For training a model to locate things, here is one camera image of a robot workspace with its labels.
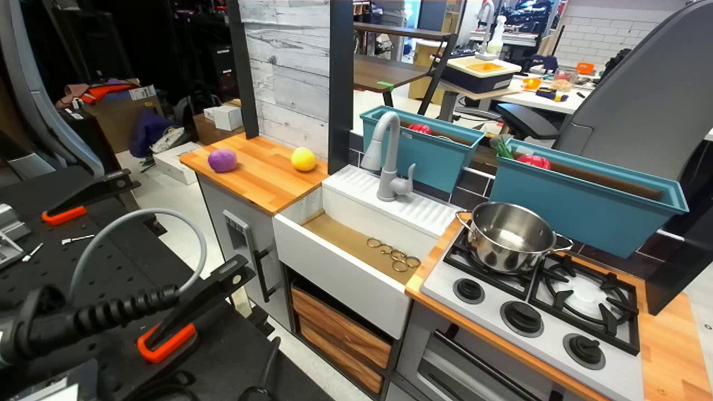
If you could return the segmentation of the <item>black orange clamp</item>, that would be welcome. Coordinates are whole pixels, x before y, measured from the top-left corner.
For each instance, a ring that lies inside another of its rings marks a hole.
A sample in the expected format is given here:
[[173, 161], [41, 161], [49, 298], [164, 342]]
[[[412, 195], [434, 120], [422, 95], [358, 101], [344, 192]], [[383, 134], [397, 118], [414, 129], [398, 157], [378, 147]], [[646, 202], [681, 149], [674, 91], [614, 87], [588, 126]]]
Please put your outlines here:
[[251, 279], [253, 271], [248, 267], [248, 258], [232, 256], [210, 275], [200, 290], [180, 298], [160, 324], [136, 338], [138, 355], [152, 366], [164, 364], [197, 337], [197, 316], [220, 306]]
[[70, 224], [75, 218], [82, 218], [90, 202], [124, 195], [136, 187], [138, 187], [138, 183], [129, 176], [126, 169], [110, 171], [110, 175], [96, 178], [93, 183], [86, 183], [85, 187], [70, 192], [67, 199], [63, 199], [53, 208], [44, 209], [40, 214], [40, 221], [50, 227]]

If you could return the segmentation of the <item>wooden countertop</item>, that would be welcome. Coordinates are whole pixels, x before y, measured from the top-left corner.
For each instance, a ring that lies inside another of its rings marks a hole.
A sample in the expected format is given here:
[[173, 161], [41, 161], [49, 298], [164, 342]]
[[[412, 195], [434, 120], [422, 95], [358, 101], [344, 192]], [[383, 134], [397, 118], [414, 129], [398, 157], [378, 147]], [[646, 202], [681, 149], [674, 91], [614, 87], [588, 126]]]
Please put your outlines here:
[[[211, 151], [229, 149], [235, 153], [237, 167], [217, 175], [210, 167]], [[180, 157], [180, 162], [194, 169], [200, 178], [240, 196], [268, 214], [279, 214], [293, 201], [308, 196], [327, 178], [327, 165], [317, 162], [311, 171], [292, 167], [292, 149], [264, 136], [248, 138], [234, 134], [211, 146], [197, 147]]]

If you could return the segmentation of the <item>purple ball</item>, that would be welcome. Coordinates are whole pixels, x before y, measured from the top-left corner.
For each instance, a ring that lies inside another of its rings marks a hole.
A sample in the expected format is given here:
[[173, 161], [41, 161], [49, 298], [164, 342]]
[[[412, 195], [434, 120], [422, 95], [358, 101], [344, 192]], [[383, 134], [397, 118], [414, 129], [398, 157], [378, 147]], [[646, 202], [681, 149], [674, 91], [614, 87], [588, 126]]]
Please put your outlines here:
[[226, 175], [237, 167], [235, 153], [232, 149], [215, 149], [206, 157], [210, 167], [215, 175]]

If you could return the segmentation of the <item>grey toy faucet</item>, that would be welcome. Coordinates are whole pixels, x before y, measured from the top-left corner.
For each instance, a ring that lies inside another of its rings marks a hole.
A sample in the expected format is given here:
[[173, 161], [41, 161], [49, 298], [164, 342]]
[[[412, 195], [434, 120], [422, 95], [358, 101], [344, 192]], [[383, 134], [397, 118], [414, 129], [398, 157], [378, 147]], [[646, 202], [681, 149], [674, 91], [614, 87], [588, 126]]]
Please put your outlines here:
[[398, 196], [412, 195], [414, 165], [408, 176], [397, 176], [401, 118], [397, 112], [385, 112], [372, 132], [372, 141], [362, 153], [361, 167], [378, 175], [376, 199], [391, 202]]

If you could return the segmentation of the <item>grey cabinet door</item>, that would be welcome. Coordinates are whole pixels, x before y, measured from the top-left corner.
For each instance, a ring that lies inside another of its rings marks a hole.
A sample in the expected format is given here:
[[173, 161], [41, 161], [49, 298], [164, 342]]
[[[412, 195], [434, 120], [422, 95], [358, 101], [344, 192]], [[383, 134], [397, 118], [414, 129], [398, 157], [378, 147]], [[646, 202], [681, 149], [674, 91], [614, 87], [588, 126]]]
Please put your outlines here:
[[272, 214], [210, 178], [197, 178], [202, 201], [225, 258], [240, 254], [253, 279], [248, 298], [290, 329], [288, 287], [275, 254]]

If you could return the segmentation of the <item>wooden drawer crate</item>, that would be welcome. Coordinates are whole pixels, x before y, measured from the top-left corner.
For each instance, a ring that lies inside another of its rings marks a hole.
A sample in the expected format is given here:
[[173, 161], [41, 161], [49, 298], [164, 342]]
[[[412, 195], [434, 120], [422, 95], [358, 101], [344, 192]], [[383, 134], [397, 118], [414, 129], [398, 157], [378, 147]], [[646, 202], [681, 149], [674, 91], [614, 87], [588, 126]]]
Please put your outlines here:
[[310, 345], [369, 394], [381, 393], [391, 355], [389, 342], [301, 287], [292, 290], [292, 307], [299, 334]]

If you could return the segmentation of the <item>steel pot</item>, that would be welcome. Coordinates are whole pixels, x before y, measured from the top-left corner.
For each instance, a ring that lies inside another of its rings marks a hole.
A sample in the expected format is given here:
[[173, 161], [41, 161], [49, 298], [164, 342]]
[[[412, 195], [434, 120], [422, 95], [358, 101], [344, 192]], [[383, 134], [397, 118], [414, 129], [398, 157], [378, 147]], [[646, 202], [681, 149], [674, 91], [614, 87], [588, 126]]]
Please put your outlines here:
[[467, 251], [496, 275], [527, 275], [548, 254], [567, 251], [574, 245], [517, 202], [485, 201], [469, 217], [457, 214], [457, 221], [466, 227]]

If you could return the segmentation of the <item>yellow ball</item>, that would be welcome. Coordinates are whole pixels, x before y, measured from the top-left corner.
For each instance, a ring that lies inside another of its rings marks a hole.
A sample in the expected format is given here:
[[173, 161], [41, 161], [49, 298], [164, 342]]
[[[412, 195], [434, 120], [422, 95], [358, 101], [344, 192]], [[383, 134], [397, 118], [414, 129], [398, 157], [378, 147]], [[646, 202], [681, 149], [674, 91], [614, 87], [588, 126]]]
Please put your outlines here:
[[290, 162], [297, 171], [311, 171], [318, 165], [317, 153], [308, 147], [297, 147]]

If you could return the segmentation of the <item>toy stove top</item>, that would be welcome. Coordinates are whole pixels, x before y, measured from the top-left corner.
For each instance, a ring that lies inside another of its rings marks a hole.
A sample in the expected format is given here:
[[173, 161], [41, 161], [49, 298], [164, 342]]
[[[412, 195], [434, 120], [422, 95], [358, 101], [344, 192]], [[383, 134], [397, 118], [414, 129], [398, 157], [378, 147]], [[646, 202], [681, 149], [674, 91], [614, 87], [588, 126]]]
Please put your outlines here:
[[637, 293], [610, 271], [551, 254], [533, 275], [504, 277], [459, 235], [421, 293], [606, 398], [644, 398]]

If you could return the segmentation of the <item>teal planter box left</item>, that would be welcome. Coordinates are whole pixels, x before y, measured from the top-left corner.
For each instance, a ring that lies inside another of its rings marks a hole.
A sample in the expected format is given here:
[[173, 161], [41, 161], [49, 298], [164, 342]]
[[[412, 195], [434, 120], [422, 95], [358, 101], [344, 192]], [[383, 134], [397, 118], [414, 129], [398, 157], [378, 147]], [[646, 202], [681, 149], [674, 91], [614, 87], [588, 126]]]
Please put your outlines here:
[[417, 165], [417, 183], [451, 195], [483, 134], [403, 110], [397, 110], [397, 117], [401, 120], [398, 175], [405, 176], [408, 167]]

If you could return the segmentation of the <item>dark side table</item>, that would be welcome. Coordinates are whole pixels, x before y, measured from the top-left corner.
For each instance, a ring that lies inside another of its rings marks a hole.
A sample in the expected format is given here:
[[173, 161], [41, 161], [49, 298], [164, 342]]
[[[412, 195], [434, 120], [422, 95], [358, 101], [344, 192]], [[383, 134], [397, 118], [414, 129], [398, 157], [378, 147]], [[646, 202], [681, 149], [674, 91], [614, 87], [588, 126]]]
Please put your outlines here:
[[418, 113], [425, 113], [437, 91], [438, 79], [447, 64], [447, 57], [454, 44], [454, 34], [369, 24], [369, 22], [353, 22], [353, 32], [358, 40], [378, 38], [381, 34], [385, 34], [385, 36], [421, 38], [421, 40], [437, 43], [437, 54], [431, 57], [427, 68], [417, 68], [409, 62], [376, 58], [368, 54], [353, 54], [353, 87], [362, 91], [381, 94], [388, 108], [391, 108], [391, 91], [397, 87], [427, 79], [427, 89], [421, 95], [421, 104], [418, 104]]

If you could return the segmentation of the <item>white toy sink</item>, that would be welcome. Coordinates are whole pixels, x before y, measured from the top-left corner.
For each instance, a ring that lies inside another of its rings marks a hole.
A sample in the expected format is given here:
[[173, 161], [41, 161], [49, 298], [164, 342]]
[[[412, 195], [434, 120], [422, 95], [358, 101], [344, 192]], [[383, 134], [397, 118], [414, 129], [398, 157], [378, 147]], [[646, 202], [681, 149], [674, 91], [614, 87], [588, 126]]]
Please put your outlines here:
[[421, 195], [383, 202], [378, 178], [342, 167], [273, 224], [279, 258], [361, 319], [398, 338], [405, 283], [451, 224], [457, 208]]

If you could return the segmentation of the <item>teal planter box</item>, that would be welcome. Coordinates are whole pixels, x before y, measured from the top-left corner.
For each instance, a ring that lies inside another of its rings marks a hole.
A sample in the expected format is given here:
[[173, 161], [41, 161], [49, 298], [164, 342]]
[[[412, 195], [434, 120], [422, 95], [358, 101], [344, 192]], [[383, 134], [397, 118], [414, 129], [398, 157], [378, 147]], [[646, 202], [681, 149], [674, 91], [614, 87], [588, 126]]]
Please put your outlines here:
[[536, 211], [558, 235], [614, 256], [631, 256], [689, 202], [676, 181], [594, 158], [509, 141], [498, 158], [492, 201]]
[[483, 134], [403, 110], [397, 110], [397, 117], [401, 120], [398, 175], [405, 176], [408, 167], [417, 165], [417, 183], [451, 195]]

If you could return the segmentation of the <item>teal planter box right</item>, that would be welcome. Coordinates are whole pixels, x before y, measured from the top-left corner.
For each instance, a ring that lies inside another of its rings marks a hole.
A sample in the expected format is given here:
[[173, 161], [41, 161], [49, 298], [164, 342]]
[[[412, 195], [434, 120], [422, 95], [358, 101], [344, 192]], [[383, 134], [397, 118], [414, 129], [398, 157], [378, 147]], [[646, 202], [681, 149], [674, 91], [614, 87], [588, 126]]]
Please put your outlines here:
[[689, 202], [676, 181], [594, 158], [509, 141], [498, 158], [492, 201], [536, 211], [558, 235], [614, 256], [631, 256]]

